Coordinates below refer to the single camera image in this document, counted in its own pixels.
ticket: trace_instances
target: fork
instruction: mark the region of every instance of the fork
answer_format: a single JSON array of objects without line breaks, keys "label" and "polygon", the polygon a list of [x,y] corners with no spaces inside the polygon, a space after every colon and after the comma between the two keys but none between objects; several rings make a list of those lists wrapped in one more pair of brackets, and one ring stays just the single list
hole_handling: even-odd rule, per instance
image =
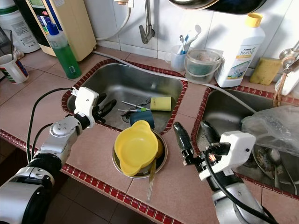
[{"label": "fork", "polygon": [[142,106],[142,105],[146,105],[150,102],[151,97],[147,98],[145,101],[142,101],[140,104],[131,107],[130,109],[126,110],[124,113],[121,114],[121,116],[125,116],[128,112],[130,112],[130,110],[133,110],[134,108],[138,107],[138,106]]}]

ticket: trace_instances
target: sink basin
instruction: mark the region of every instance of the sink basin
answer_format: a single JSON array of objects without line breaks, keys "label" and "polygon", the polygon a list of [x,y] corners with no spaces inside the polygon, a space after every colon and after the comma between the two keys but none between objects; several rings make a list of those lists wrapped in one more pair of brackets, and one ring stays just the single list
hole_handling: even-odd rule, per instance
[{"label": "sink basin", "polygon": [[[128,119],[122,119],[118,109],[129,109],[131,106],[121,101],[139,104],[148,97],[171,97],[171,110],[174,109],[183,89],[180,80],[152,75],[129,66],[119,63],[109,63],[101,66],[88,80],[81,86],[88,87],[98,93],[106,93],[107,97],[100,104],[100,108],[112,99],[117,100],[117,104],[112,111],[104,117],[106,125],[125,129],[130,127]],[[67,108],[73,112],[75,110],[75,97],[68,98]],[[155,130],[162,132],[171,118],[172,112],[153,111]]]},{"label": "sink basin", "polygon": [[[227,91],[238,97],[256,111],[270,109],[273,107],[271,98],[261,97],[236,90],[227,89]],[[252,114],[253,113],[251,111],[237,103],[231,97],[228,97],[220,91],[212,91],[208,96],[202,120],[206,120],[211,123],[221,135],[227,131],[241,130],[241,120],[247,116],[251,116]],[[199,128],[196,142],[199,150],[203,150],[208,145],[201,128]],[[280,152],[280,154],[293,180],[296,184],[299,184],[299,157],[292,156],[284,152]],[[234,169],[234,171],[257,182],[274,187],[274,180],[270,179],[263,171],[261,171],[252,155],[243,166]],[[290,184],[289,179],[287,177],[285,178],[286,181],[281,180],[281,182],[284,182],[281,183],[281,190],[293,194],[294,188]]]}]

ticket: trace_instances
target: toothbrush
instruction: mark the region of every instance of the toothbrush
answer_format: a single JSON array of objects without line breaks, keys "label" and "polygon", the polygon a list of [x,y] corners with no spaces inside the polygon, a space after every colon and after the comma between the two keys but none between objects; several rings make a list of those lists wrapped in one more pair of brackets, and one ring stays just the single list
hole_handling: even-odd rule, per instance
[{"label": "toothbrush", "polygon": [[184,55],[186,52],[185,52],[184,37],[183,37],[183,35],[179,36],[179,39],[182,42],[182,47],[183,47],[182,55]]},{"label": "toothbrush", "polygon": [[[187,34],[187,36],[185,37],[184,40],[184,50],[185,53],[187,53],[187,51],[189,50],[189,47],[191,45],[191,43],[196,40],[196,38],[198,37],[198,35],[201,33],[201,27],[200,25],[195,25],[194,30],[190,30]],[[177,52],[177,54],[182,54],[183,51],[183,47],[181,46]]]}]

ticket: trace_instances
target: yellow bowl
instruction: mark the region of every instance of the yellow bowl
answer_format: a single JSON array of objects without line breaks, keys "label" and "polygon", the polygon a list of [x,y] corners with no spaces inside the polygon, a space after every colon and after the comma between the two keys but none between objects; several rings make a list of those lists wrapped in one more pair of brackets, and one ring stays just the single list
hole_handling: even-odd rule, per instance
[{"label": "yellow bowl", "polygon": [[114,149],[123,173],[134,176],[154,160],[158,140],[148,122],[140,120],[117,136]]}]

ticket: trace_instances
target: green lid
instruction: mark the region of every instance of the green lid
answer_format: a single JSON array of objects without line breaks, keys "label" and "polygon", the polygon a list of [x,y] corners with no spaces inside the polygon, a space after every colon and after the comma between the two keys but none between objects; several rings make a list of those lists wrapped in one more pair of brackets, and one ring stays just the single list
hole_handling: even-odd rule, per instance
[{"label": "green lid", "polygon": [[0,9],[0,15],[5,15],[5,14],[13,13],[13,12],[15,12],[17,10],[18,10],[17,6],[12,6],[12,7],[9,7],[9,8]]}]

